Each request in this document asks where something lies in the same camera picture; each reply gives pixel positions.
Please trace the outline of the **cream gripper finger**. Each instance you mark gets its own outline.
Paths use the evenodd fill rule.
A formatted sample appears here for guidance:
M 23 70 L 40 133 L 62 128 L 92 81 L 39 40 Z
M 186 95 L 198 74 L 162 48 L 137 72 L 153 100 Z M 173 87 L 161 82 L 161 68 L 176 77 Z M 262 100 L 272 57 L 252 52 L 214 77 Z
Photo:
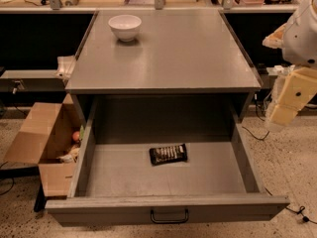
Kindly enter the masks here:
M 270 132 L 280 132 L 316 94 L 316 69 L 301 67 L 288 75 L 280 75 L 274 83 L 271 103 L 265 113 L 265 127 Z
M 271 49 L 282 49 L 284 31 L 285 24 L 281 25 L 273 33 L 266 36 L 263 40 L 263 45 Z

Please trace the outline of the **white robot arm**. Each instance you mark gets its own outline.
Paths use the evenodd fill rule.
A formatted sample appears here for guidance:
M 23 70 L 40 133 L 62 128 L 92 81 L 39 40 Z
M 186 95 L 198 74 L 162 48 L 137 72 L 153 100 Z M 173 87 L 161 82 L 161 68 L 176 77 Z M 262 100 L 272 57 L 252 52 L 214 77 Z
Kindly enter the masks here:
M 287 22 L 263 40 L 265 47 L 281 49 L 291 72 L 280 72 L 265 112 L 265 127 L 279 132 L 317 94 L 317 0 L 303 0 Z

